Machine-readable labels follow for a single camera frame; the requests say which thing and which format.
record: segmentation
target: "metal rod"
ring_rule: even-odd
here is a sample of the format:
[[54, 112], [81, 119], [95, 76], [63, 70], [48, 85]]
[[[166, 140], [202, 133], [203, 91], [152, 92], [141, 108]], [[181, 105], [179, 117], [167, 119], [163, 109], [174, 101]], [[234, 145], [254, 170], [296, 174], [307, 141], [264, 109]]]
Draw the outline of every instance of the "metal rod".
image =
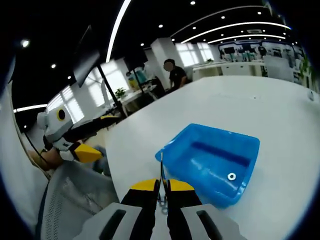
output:
[[101, 77], [102, 77], [102, 79], [104, 80], [104, 83], [105, 83], [105, 85], [106, 85], [106, 88], [109, 90], [109, 93], [111, 94], [111, 97], [112, 97], [115, 105], [117, 106], [117, 108], [118, 108], [118, 110], [119, 110], [122, 118], [123, 118], [123, 119], [127, 118], [127, 116], [125, 115], [124, 110], [122, 109], [122, 103], [118, 101], [118, 99], [116, 98], [114, 92], [112, 91], [112, 89], [111, 89], [111, 87], [110, 87], [110, 85], [109, 85], [109, 83], [108, 83], [108, 81], [107, 81], [106, 75], [105, 75], [104, 71], [103, 71], [102, 68], [101, 68], [101, 65], [98, 64], [97, 68], [98, 68], [99, 73], [101, 74]]

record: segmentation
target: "office desk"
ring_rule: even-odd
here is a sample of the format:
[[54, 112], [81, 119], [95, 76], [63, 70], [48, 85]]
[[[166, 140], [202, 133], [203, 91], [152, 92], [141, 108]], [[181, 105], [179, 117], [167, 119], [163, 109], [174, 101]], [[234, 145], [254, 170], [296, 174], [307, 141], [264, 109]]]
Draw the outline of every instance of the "office desk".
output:
[[[250, 182], [222, 210], [248, 240], [283, 240], [313, 198], [320, 175], [320, 99], [288, 81], [254, 76], [206, 77], [146, 106], [112, 128], [106, 151], [121, 201], [135, 183], [160, 177], [155, 154], [190, 123], [260, 140]], [[153, 240], [168, 239], [156, 210]]]
[[[153, 100], [157, 100], [157, 97], [152, 94], [152, 90], [156, 88], [156, 85], [152, 85], [151, 87], [144, 87], [143, 91], [145, 94], [149, 94]], [[122, 109], [126, 116], [128, 116], [127, 105], [132, 101], [136, 100], [142, 95], [141, 89], [128, 93], [124, 98], [120, 98], [119, 101], [122, 103]]]
[[265, 67], [263, 60], [242, 61], [242, 62], [214, 62], [193, 68], [193, 81], [205, 77], [215, 76], [256, 76], [262, 77], [261, 67]]

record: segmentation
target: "blue plastic tray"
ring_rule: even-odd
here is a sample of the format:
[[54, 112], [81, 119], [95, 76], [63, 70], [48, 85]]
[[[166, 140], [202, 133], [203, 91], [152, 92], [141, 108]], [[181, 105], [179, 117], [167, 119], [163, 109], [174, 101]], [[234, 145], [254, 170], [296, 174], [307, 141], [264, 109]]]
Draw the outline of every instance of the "blue plastic tray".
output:
[[[174, 178], [189, 183], [198, 195], [216, 207], [234, 205], [242, 196], [254, 170], [259, 139], [218, 128], [190, 124], [155, 158]], [[234, 173], [235, 180], [228, 174]]]

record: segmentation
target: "window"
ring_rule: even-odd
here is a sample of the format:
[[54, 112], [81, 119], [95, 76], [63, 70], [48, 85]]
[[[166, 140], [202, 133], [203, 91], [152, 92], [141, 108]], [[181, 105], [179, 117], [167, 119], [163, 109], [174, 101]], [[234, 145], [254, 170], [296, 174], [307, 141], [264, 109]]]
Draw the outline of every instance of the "window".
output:
[[84, 113], [74, 97], [74, 93], [70, 86], [63, 89], [58, 95], [56, 95], [46, 106], [46, 111], [50, 112], [53, 109], [64, 105], [66, 110], [69, 112], [73, 123], [79, 122], [84, 118]]
[[206, 62], [208, 59], [214, 60], [214, 56], [212, 55], [212, 52], [208, 43], [200, 42], [197, 45], [200, 49], [200, 53], [203, 58], [203, 61]]
[[[110, 62], [103, 64], [101, 68], [114, 93], [119, 88], [124, 88], [126, 91], [129, 90], [127, 81], [122, 72], [118, 69], [118, 66], [114, 60], [111, 60]], [[101, 105], [105, 104], [106, 101], [104, 99], [101, 89], [103, 79], [99, 73], [99, 70], [97, 68], [92, 70], [92, 72], [89, 74], [89, 76], [84, 82], [89, 89], [90, 95], [93, 101], [95, 102], [95, 105], [97, 107], [100, 107]], [[110, 93], [107, 94], [107, 97], [109, 100], [112, 100]]]
[[178, 43], [175, 46], [185, 67], [199, 63], [196, 50], [191, 43]]

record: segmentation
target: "black shirt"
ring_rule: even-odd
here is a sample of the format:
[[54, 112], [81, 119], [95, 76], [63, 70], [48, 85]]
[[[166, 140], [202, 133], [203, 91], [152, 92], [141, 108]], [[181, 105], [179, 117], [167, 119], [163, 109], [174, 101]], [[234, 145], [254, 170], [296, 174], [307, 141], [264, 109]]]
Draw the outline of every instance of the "black shirt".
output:
[[186, 77], [187, 74], [185, 70], [183, 70], [181, 67], [176, 66], [171, 72], [170, 72], [170, 80], [174, 83], [174, 89], [178, 89], [181, 84], [181, 79], [183, 77]]
[[265, 56], [266, 53], [267, 53], [267, 50], [265, 49], [264, 46], [259, 46], [259, 47], [258, 47], [258, 50], [259, 50], [261, 56]]

